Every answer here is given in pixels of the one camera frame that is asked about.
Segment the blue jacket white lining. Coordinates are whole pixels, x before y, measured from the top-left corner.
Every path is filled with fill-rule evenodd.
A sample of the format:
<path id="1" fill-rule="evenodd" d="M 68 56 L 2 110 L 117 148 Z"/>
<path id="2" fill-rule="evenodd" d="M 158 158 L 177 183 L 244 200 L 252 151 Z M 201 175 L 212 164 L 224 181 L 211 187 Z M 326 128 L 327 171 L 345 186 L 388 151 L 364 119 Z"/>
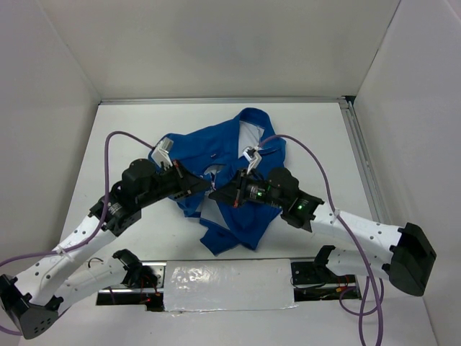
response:
<path id="1" fill-rule="evenodd" d="M 269 115 L 247 107 L 233 119 L 183 135 L 168 133 L 171 159 L 180 161 L 191 173 L 212 182 L 216 188 L 229 183 L 240 168 L 247 146 L 256 146 L 275 134 Z M 238 245 L 255 250 L 280 210 L 268 205 L 245 203 L 234 208 L 209 199 L 206 192 L 177 201 L 186 218 L 198 218 L 207 231 L 202 244 L 214 255 Z"/>

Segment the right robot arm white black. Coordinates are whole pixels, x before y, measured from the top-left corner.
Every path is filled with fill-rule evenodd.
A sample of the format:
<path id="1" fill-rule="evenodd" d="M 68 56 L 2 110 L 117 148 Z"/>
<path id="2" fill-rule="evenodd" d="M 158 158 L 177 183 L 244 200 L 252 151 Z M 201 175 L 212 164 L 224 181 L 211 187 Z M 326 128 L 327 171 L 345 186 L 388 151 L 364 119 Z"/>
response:
<path id="1" fill-rule="evenodd" d="M 333 209 L 302 191 L 286 168 L 273 169 L 266 180 L 240 170 L 228 184 L 212 192 L 210 199 L 234 208 L 247 203 L 278 207 L 281 219 L 296 229 L 359 244 L 361 249 L 355 250 L 321 247 L 314 259 L 314 273 L 323 283 L 337 276 L 371 272 L 408 295 L 425 293 L 437 254 L 422 228 L 413 223 L 390 226 Z"/>

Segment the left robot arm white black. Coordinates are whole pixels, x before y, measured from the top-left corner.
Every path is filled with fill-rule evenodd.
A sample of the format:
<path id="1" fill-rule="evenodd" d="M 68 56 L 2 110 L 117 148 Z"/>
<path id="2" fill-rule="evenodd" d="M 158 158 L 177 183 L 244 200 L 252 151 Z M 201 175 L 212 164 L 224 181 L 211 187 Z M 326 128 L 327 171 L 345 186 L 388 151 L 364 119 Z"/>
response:
<path id="1" fill-rule="evenodd" d="M 179 161 L 157 168 L 137 159 L 122 173 L 51 256 L 16 276 L 1 276 L 1 307 L 26 339 L 47 331 L 72 305 L 106 287 L 135 287 L 144 274 L 142 262 L 121 249 L 100 265 L 86 261 L 140 220 L 143 208 L 164 198 L 178 200 L 205 192 L 211 184 Z"/>

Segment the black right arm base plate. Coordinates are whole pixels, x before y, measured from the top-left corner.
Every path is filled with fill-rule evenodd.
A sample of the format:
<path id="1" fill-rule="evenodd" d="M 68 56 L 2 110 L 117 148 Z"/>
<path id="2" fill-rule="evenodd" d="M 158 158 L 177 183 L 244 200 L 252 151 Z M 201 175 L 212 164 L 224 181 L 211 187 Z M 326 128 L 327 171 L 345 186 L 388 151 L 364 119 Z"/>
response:
<path id="1" fill-rule="evenodd" d="M 318 267 L 313 261 L 291 262 L 295 302 L 337 301 L 341 294 L 343 299 L 360 299 L 357 279 L 353 275 L 337 276 L 330 270 Z"/>

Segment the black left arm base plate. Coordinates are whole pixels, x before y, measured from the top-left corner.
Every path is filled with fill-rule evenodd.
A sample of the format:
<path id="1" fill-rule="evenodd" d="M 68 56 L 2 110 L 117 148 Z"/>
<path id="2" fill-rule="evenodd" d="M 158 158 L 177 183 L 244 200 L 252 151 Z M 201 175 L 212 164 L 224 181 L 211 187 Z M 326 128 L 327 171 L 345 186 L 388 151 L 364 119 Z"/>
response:
<path id="1" fill-rule="evenodd" d="M 103 288 L 98 295 L 107 294 L 119 298 L 122 294 L 135 294 L 142 300 L 161 297 L 164 291 L 166 262 L 143 262 L 139 278 L 131 284 L 117 284 Z"/>

